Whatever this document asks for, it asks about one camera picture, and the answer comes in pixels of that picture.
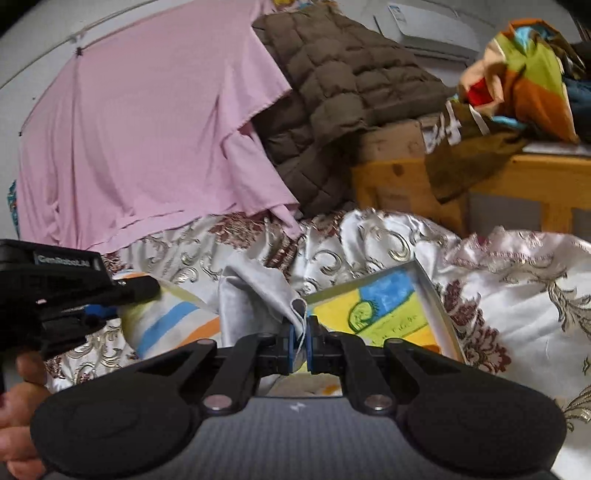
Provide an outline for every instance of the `bed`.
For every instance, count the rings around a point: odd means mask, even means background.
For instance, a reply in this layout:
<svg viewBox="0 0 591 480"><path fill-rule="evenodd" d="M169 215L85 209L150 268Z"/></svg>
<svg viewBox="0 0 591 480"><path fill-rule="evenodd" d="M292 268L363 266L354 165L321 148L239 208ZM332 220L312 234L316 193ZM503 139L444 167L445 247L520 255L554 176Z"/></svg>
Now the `bed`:
<svg viewBox="0 0 591 480"><path fill-rule="evenodd" d="M540 390L562 408L569 433L554 470L565 479L585 478L591 468L591 244L502 228L462 240L422 217L373 209L301 225L305 235L296 242L270 218L209 217L148 236L105 262L113 273L143 270L211 301L234 250L279 268L303 295L416 257L470 364ZM50 384L60 390L137 360L114 320L50 361Z"/></svg>

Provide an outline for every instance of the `human hand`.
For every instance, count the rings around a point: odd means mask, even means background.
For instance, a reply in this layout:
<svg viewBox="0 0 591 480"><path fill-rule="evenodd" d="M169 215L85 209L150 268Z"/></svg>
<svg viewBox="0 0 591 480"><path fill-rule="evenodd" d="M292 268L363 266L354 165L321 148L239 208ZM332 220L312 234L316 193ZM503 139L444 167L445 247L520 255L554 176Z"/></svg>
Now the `human hand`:
<svg viewBox="0 0 591 480"><path fill-rule="evenodd" d="M18 480L38 480L45 467L37 457L29 424L35 409L50 395L41 355L27 352L17 358L24 382L0 397L0 461Z"/></svg>

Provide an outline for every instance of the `pink sheet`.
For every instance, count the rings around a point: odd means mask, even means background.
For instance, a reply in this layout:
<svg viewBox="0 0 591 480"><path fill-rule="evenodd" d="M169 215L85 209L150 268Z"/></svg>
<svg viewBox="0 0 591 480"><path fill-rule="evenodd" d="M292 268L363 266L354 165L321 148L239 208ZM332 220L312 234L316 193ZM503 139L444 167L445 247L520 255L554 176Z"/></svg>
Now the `pink sheet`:
<svg viewBox="0 0 591 480"><path fill-rule="evenodd" d="M195 2L71 59L23 128L23 239L116 251L209 214L296 204L248 123L289 90L250 28L263 0Z"/></svg>

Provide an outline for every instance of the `puffer jacket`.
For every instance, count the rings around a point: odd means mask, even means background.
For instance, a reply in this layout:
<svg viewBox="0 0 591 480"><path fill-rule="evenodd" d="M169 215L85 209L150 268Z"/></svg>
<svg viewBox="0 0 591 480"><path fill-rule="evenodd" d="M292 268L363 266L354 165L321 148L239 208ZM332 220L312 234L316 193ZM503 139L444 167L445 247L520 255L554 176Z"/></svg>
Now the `puffer jacket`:
<svg viewBox="0 0 591 480"><path fill-rule="evenodd" d="M329 4L267 15L253 28L293 88L254 125L304 217L351 199L360 132L441 111L454 94L412 52Z"/></svg>

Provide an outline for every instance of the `blue cloth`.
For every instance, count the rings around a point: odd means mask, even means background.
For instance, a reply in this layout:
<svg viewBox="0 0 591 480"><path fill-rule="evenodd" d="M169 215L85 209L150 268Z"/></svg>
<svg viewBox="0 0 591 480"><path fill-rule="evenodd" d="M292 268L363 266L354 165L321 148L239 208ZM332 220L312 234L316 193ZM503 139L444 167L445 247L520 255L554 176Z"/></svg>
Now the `blue cloth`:
<svg viewBox="0 0 591 480"><path fill-rule="evenodd" d="M524 130L527 128L527 124L520 122L516 118L511 118L510 116L495 115L492 118L492 121L518 130Z"/></svg>
<svg viewBox="0 0 591 480"><path fill-rule="evenodd" d="M574 129L585 143L591 143L591 82L564 78L573 113Z"/></svg>
<svg viewBox="0 0 591 480"><path fill-rule="evenodd" d="M521 47L521 53L527 53L528 48L534 48L535 44L530 42L531 32L536 31L544 40L551 38L554 33L545 26L537 24L530 27L519 27L515 30L515 41Z"/></svg>

